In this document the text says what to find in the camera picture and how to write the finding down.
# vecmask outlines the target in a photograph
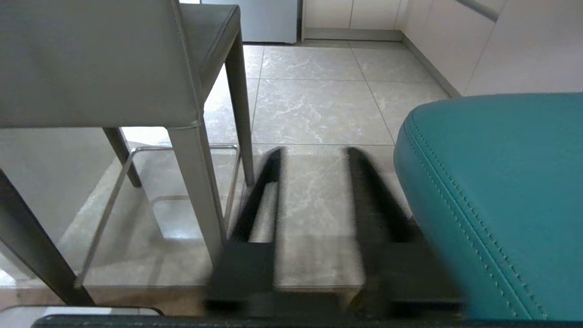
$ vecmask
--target tile grout line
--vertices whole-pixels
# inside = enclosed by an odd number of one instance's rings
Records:
[[[502,12],[504,10],[504,7],[506,7],[506,4],[508,3],[508,1],[505,1],[504,4],[502,5],[502,9],[500,9],[500,12]],[[490,42],[490,38],[492,37],[492,33],[494,32],[494,29],[492,29],[490,31],[490,34],[488,34],[488,39],[486,39],[486,44],[484,45],[484,47],[482,48],[482,52],[480,52],[480,56],[478,57],[478,61],[476,66],[474,67],[473,71],[472,71],[472,75],[470,76],[470,82],[472,81],[472,78],[474,76],[474,74],[476,73],[477,70],[477,66],[480,64],[480,59],[482,59],[482,55],[484,54],[484,51],[486,51],[486,46],[488,45],[488,42]],[[461,95],[462,97],[466,94],[466,92],[468,92],[468,88],[470,87],[470,83],[468,83],[468,85],[466,85],[466,88],[463,90],[463,94]]]
[[[363,80],[337,80],[337,79],[285,79],[285,78],[262,78],[261,80],[279,80],[279,81],[337,81],[337,82],[367,82],[368,81],[366,79],[363,79]],[[368,82],[411,83],[411,84],[438,84],[437,82],[426,82],[426,81],[375,81],[375,80],[370,80]]]
[[[261,71],[263,71],[263,57],[265,55],[265,46],[261,50],[261,63],[259,65],[259,78],[257,81],[257,92],[255,92],[255,104],[253,107],[253,119],[251,120],[251,135],[253,135],[253,125],[255,125],[255,112],[257,111],[257,100],[259,99],[259,85],[261,84]]]
[[[362,67],[360,67],[359,60],[356,59],[356,54],[354,53],[354,49],[350,48],[350,50],[352,51],[352,55],[354,56],[354,60],[356,60],[356,64],[359,66],[360,72],[363,75],[364,81],[366,82],[366,86],[368,87],[368,91],[370,92],[371,97],[373,97],[374,104],[377,105],[378,113],[381,115],[382,121],[385,123],[385,128],[387,128],[387,131],[389,132],[389,136],[391,137],[393,145],[396,145],[395,138],[393,138],[393,134],[391,133],[391,130],[389,129],[389,125],[387,124],[385,117],[382,115],[381,108],[377,102],[377,98],[374,97],[373,90],[370,88],[370,85],[368,84],[368,81],[366,80],[366,76],[364,76],[364,72],[363,72]]]

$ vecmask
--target teal leather seat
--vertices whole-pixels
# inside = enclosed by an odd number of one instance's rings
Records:
[[[583,319],[582,93],[419,106],[394,161],[470,319]]]

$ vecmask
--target metal footrest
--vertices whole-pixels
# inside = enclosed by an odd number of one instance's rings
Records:
[[[362,289],[343,311],[336,295],[278,291],[275,247],[282,189],[283,149],[266,156],[262,172],[238,217],[206,294],[211,315],[294,318],[386,319],[458,317],[462,296],[423,235],[401,210],[366,154],[348,148],[356,240],[366,276]],[[276,183],[272,240],[250,242],[259,205]]]
[[[237,176],[238,176],[238,172],[239,172],[239,163],[241,162],[241,156],[239,153],[239,146],[236,144],[211,144],[210,148],[211,149],[232,149],[232,150],[235,150],[235,152],[236,152],[233,173],[231,176],[231,183],[229,186],[229,196],[227,197],[227,204],[225,206],[224,217],[223,217],[223,224],[228,225],[229,220],[230,220],[230,216],[231,216],[231,212],[232,212],[232,207],[233,207],[234,193],[235,193],[235,188],[236,188],[236,184],[237,184]],[[103,211],[103,215],[101,216],[101,219],[99,221],[99,224],[97,226],[95,234],[93,235],[93,239],[91,241],[91,245],[89,247],[89,251],[87,253],[87,256],[85,257],[85,261],[83,262],[83,267],[81,269],[81,272],[79,273],[79,275],[77,276],[77,279],[75,280],[75,288],[80,288],[83,285],[85,278],[87,277],[87,273],[89,272],[89,268],[91,267],[91,263],[93,262],[93,259],[95,258],[95,254],[96,254],[97,248],[99,246],[99,241],[101,240],[101,237],[102,237],[103,232],[105,230],[105,227],[107,225],[107,221],[110,219],[111,212],[112,212],[113,207],[115,205],[115,201],[118,198],[118,195],[119,195],[120,190],[121,190],[121,186],[122,186],[124,180],[126,179],[128,171],[129,171],[130,167],[132,166],[132,163],[134,161],[134,157],[137,154],[142,153],[142,152],[172,151],[172,150],[173,150],[173,148],[171,146],[143,146],[143,147],[137,147],[137,148],[132,149],[132,151],[130,152],[130,154],[128,156],[128,160],[122,166],[120,174],[118,175],[117,180],[115,181],[115,185],[113,187],[113,190],[111,191],[110,198],[107,201],[105,210]]]

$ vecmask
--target tile floor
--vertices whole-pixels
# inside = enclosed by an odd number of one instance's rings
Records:
[[[411,109],[447,95],[401,43],[307,41],[244,51],[256,169],[270,149],[287,151],[278,284],[359,285],[343,148],[369,152],[406,207],[392,163],[399,127]],[[237,142],[224,71],[205,104],[205,121],[211,142]],[[145,129],[124,133],[132,145],[168,143],[163,129]],[[213,151],[223,206],[233,159],[232,152]],[[174,155],[143,153],[136,165],[144,188],[124,182],[86,285],[204,284],[210,263]],[[114,161],[57,243],[74,270],[119,169]],[[245,193],[241,176],[235,207]],[[263,237],[259,231],[257,238]]]

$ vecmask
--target cabinet door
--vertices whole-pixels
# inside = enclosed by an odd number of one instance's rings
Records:
[[[467,95],[583,91],[583,1],[508,0]]]
[[[305,0],[306,27],[350,27],[352,0]]]
[[[392,30],[400,0],[354,0],[351,29]]]
[[[425,23],[429,17],[433,0],[409,0],[405,16],[405,35],[423,52],[422,39]]]
[[[464,94],[494,22],[455,0],[433,2],[423,37],[423,54]]]
[[[405,20],[407,19],[407,5],[409,0],[401,0],[399,3],[399,12],[397,13],[397,18],[395,19],[395,30],[405,29]]]

